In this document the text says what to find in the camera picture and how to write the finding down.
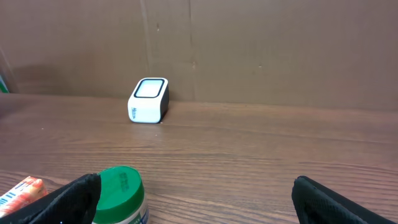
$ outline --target candy wrapper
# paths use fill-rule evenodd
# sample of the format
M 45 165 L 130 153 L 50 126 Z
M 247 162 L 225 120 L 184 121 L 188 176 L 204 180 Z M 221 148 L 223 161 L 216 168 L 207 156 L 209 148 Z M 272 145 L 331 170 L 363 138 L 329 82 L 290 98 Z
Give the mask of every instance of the candy wrapper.
M 0 218 L 25 207 L 47 194 L 43 180 L 26 177 L 0 197 Z

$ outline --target green lid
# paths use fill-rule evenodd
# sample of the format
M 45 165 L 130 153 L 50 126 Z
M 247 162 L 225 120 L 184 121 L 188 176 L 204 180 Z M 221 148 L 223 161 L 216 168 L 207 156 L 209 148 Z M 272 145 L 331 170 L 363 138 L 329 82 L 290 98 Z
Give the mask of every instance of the green lid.
M 94 222 L 117 223 L 125 220 L 144 201 L 144 186 L 137 170 L 118 166 L 99 173 L 101 197 L 97 204 Z

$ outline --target wooden table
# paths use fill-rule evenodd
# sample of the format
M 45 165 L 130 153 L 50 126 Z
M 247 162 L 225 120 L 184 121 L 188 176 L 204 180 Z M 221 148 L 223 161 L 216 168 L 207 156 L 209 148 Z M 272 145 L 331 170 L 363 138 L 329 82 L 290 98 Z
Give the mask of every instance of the wooden table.
M 0 95 L 0 194 L 133 166 L 153 223 L 297 223 L 299 175 L 398 222 L 398 113 L 171 102 L 136 124 L 127 100 Z

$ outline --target brown surface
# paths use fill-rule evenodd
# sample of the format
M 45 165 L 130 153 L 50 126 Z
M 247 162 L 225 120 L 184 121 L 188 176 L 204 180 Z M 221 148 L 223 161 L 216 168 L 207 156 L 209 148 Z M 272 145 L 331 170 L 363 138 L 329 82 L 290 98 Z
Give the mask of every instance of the brown surface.
M 398 110 L 396 0 L 0 0 L 20 93 Z
M 297 223 L 307 175 L 398 222 L 398 113 L 171 102 L 134 124 L 127 100 L 0 95 L 0 194 L 24 177 L 54 190 L 137 168 L 154 223 Z

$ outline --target cardboard wall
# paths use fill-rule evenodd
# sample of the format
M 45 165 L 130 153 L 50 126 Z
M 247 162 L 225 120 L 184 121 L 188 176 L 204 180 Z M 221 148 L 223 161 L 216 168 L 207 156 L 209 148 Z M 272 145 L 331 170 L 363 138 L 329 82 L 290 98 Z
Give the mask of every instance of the cardboard wall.
M 18 91 L 398 110 L 395 0 L 0 0 Z

